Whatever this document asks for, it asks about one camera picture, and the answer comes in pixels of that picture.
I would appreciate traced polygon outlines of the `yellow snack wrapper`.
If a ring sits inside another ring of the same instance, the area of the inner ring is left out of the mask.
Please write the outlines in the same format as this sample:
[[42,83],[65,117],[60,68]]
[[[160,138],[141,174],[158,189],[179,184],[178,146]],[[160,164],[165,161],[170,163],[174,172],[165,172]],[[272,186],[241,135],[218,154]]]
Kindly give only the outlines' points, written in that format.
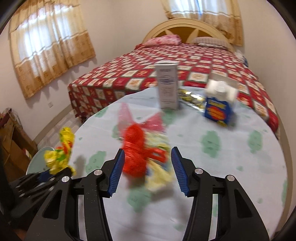
[[53,151],[45,151],[44,159],[51,175],[56,175],[65,168],[71,170],[72,176],[76,175],[76,170],[69,165],[69,160],[74,145],[75,135],[69,127],[64,127],[59,133],[61,146]]

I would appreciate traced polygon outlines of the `light blue round bin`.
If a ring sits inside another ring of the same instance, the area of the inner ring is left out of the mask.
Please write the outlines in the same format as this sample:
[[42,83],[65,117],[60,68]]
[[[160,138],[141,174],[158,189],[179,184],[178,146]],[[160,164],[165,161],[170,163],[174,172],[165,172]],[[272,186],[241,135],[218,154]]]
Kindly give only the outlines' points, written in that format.
[[53,151],[53,147],[43,147],[32,157],[29,166],[26,170],[26,174],[39,173],[47,171],[49,168],[46,166],[46,161],[44,159],[44,153],[46,151]]

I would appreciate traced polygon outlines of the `brown wooden cabinet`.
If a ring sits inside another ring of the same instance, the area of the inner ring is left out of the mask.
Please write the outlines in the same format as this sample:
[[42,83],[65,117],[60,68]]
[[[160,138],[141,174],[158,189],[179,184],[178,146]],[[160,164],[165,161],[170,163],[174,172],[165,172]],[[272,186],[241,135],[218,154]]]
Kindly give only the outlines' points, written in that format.
[[1,113],[1,164],[9,182],[26,174],[37,151],[37,144],[26,134],[12,109]]

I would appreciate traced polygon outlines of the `pale yellow wrapper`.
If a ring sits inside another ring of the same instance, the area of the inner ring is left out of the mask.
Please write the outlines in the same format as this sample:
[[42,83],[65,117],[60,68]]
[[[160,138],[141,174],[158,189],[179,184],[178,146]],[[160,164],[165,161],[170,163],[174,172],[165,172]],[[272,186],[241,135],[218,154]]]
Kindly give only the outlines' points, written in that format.
[[165,151],[164,162],[148,158],[145,188],[152,193],[158,193],[171,188],[175,175],[171,163],[171,146],[169,145],[168,137],[162,132],[145,132],[145,147]]

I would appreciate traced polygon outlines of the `shiny yellow foil packet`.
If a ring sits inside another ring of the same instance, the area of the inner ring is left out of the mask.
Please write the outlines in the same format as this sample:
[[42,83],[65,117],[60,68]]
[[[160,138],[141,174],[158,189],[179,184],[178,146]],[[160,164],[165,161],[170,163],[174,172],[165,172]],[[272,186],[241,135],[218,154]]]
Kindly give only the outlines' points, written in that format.
[[198,111],[204,112],[206,106],[206,99],[200,94],[195,94],[185,89],[178,90],[178,99],[180,102],[197,109]]

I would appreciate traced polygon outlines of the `blue milk carton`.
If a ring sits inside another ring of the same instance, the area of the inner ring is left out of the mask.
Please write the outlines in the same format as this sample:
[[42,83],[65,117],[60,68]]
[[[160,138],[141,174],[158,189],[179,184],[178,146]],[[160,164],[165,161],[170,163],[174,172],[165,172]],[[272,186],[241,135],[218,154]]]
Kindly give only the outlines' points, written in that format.
[[204,116],[221,126],[228,126],[238,97],[237,84],[210,79],[206,85],[205,97]]

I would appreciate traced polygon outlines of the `pink plastic bag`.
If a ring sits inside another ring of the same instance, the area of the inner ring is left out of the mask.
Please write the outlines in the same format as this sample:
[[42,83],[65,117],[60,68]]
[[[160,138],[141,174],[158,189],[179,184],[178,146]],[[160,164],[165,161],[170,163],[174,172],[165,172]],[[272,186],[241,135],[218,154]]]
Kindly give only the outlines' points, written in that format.
[[164,132],[165,125],[163,124],[162,112],[149,114],[145,117],[140,117],[138,120],[134,118],[127,103],[122,103],[118,111],[117,130],[119,137],[125,136],[125,131],[132,124],[138,124],[145,131]]

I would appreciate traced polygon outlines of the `left beige curtain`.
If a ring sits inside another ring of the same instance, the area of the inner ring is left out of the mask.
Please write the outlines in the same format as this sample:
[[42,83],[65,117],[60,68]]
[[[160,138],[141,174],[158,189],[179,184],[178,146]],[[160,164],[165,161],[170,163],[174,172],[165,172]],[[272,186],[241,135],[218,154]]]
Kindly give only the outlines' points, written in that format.
[[79,1],[25,1],[11,17],[9,33],[26,99],[96,55]]

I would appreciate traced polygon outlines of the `beige curtain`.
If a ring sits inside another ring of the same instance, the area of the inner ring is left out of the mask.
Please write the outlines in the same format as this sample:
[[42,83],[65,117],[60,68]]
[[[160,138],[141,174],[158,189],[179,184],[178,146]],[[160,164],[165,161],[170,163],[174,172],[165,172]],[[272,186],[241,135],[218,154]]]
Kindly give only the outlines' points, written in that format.
[[228,41],[242,47],[243,27],[236,0],[163,0],[168,19],[190,18],[203,21],[221,32]]
[[96,55],[79,1],[25,1],[11,17],[9,33],[26,99]]

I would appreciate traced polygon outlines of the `tall white carton box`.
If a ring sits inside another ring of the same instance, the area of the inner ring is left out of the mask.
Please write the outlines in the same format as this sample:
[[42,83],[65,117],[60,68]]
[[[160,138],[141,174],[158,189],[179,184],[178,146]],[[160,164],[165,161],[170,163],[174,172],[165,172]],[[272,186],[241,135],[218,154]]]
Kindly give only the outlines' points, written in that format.
[[176,61],[160,61],[154,65],[158,91],[159,104],[162,109],[177,110],[178,101],[178,63]]

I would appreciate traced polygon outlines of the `bed with red checkered cover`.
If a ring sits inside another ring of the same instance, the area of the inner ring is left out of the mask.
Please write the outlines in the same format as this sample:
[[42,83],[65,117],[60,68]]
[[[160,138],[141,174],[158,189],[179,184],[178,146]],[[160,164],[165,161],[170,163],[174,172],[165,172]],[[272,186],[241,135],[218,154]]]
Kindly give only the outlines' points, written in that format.
[[166,108],[173,108],[178,89],[204,88],[210,79],[237,90],[237,98],[252,108],[276,132],[279,119],[258,77],[229,50],[196,44],[140,46],[82,75],[69,84],[76,116],[88,118],[120,98],[160,87]]

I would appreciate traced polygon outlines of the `striped grey pillow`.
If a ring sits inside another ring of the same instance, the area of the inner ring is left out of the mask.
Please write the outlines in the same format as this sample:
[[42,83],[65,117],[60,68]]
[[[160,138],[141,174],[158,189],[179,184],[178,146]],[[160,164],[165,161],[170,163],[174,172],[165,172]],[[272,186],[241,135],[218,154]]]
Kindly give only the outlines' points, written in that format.
[[231,45],[228,43],[227,40],[221,40],[221,39],[212,38],[212,37],[196,37],[192,40],[192,43],[218,45],[218,46],[222,46],[222,47],[226,47],[226,48],[231,47]]

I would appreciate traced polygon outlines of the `pink pillow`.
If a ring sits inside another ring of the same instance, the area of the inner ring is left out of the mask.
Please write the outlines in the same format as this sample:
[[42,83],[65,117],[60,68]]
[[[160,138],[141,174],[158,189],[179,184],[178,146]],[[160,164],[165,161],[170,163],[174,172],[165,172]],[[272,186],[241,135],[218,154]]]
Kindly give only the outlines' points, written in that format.
[[144,46],[160,46],[160,45],[179,45],[182,43],[180,36],[178,35],[165,35],[161,37],[155,37],[147,40],[143,43]]

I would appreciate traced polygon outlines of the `cream wooden headboard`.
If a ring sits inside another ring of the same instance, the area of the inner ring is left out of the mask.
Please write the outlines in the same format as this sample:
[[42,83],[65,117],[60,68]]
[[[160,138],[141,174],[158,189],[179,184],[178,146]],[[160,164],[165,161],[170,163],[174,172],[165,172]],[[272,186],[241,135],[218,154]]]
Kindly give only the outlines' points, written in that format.
[[142,44],[151,38],[174,34],[179,35],[183,43],[192,43],[196,37],[213,37],[221,39],[228,42],[231,52],[235,52],[235,49],[229,43],[227,38],[216,28],[203,21],[188,18],[175,18],[158,24],[147,33]]

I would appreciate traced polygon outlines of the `right beige curtain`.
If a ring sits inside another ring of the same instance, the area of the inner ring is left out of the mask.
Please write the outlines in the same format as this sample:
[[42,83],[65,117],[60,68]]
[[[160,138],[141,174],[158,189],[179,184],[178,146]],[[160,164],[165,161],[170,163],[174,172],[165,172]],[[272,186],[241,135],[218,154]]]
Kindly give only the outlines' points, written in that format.
[[168,19],[190,18],[203,21],[221,32],[228,41],[242,47],[243,27],[236,0],[163,0]]

